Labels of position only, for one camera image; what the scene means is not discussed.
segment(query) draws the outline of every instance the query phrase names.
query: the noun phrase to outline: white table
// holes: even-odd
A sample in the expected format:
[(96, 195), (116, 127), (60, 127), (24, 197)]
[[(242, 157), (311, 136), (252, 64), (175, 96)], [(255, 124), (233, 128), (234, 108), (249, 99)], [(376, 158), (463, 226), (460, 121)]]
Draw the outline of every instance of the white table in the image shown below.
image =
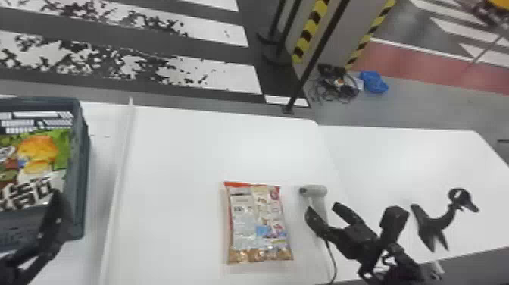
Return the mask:
[[(320, 127), (346, 188), (350, 206), (378, 233), (385, 207), (411, 213), (399, 243), (417, 262), (453, 258), (509, 246), (509, 168), (477, 133), (379, 127)], [(410, 205), (443, 215), (451, 188), (463, 187), (480, 212), (458, 212), (444, 230), (450, 251), (430, 252), (417, 235)], [(329, 206), (341, 194), (326, 197)]]
[[(313, 121), (136, 107), (108, 285), (312, 284), (330, 263), (298, 187), (341, 191)], [(282, 187), (294, 261), (227, 265), (225, 180)]]
[(82, 102), (91, 139), (85, 236), (65, 243), (34, 285), (98, 283), (111, 197), (117, 176), (117, 152), (123, 142), (126, 105)]
[[(400, 244), (418, 262), (509, 241), (507, 230), (495, 226), (499, 214), (507, 215), (509, 170), (474, 132), (318, 127), (298, 119), (136, 107), (126, 163), (118, 165), (128, 107), (84, 102), (83, 108), (92, 134), (86, 236), (66, 243), (34, 284), (97, 283), (100, 269), (104, 285), (327, 282), (329, 257), (305, 224), (308, 204), (297, 194), (312, 183), (327, 186), (328, 207), (349, 205), (377, 232), (388, 205), (409, 209), (418, 202), (438, 216), (448, 189), (471, 191), (481, 212), (458, 213), (445, 230), (450, 252), (427, 251), (410, 217)], [(226, 265), (225, 180), (282, 187), (294, 261)], [(104, 247), (114, 187), (121, 191)], [(345, 225), (331, 211), (329, 221)], [(490, 243), (482, 241), (486, 236)], [(101, 260), (103, 249), (108, 258)], [(333, 252), (338, 280), (356, 278), (357, 262)]]

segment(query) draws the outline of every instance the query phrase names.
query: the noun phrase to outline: warning tape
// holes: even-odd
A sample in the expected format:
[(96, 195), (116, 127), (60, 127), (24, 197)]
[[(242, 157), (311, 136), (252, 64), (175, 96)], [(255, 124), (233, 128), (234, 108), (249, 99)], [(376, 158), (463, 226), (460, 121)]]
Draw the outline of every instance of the warning tape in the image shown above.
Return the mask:
[(354, 66), (355, 61), (359, 58), (359, 55), (361, 55), (364, 48), (366, 48), (367, 43), (370, 42), (370, 39), (375, 33), (376, 29), (380, 27), (380, 24), (383, 22), (383, 20), (386, 19), (387, 14), (389, 13), (389, 11), (391, 11), (391, 8), (394, 7), (395, 4), (396, 0), (388, 0), (386, 4), (383, 6), (382, 11), (378, 15), (378, 17), (375, 18), (375, 20), (370, 26), (370, 29), (362, 37), (361, 41), (359, 42), (359, 45), (355, 49), (355, 52), (348, 59), (348, 62), (345, 65), (345, 68), (347, 70), (351, 69)]
[(316, 0), (313, 11), (309, 15), (308, 21), (302, 30), (301, 37), (297, 41), (297, 45), (293, 49), (292, 59), (294, 63), (301, 63), (305, 52), (309, 49), (311, 39), (318, 30), (318, 24), (323, 16), (327, 13), (327, 6), (330, 0)]

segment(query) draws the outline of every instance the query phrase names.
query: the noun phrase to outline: cable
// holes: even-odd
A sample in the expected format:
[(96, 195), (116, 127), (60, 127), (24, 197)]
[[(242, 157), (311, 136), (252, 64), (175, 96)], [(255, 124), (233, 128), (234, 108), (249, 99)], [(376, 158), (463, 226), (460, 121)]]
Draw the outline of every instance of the cable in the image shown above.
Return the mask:
[(320, 103), (321, 100), (324, 100), (328, 102), (339, 101), (342, 104), (349, 104), (351, 100), (357, 96), (359, 91), (355, 79), (349, 74), (346, 74), (346, 77), (352, 82), (355, 88), (345, 84), (341, 87), (341, 89), (337, 89), (334, 85), (326, 81), (336, 79), (331, 76), (320, 75), (317, 78), (309, 79), (308, 81), (311, 85), (308, 89), (308, 96), (311, 100), (318, 101)]
[(329, 282), (329, 285), (333, 285), (334, 281), (336, 281), (336, 277), (338, 276), (338, 265), (336, 264), (336, 260), (334, 259), (333, 252), (330, 250), (330, 244), (329, 244), (328, 240), (325, 240), (325, 246), (327, 247), (327, 250), (329, 251), (330, 260), (333, 261), (334, 275), (333, 275), (333, 278)]

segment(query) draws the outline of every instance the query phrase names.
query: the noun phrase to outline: plastic packet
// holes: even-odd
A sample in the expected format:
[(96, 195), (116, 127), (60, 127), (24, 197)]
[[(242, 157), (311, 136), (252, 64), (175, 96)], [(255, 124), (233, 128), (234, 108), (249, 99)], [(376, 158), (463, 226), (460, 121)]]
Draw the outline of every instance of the plastic packet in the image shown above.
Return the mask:
[(70, 130), (0, 135), (0, 212), (45, 205), (63, 191)]
[(292, 260), (279, 187), (225, 182), (230, 246), (228, 263)]

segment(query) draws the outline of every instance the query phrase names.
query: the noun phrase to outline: red floor area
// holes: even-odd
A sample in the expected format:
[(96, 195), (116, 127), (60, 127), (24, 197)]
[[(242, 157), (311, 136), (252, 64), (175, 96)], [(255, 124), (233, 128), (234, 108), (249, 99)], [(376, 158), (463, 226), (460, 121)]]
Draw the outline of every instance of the red floor area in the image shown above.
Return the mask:
[(354, 70), (509, 95), (509, 69), (370, 42)]

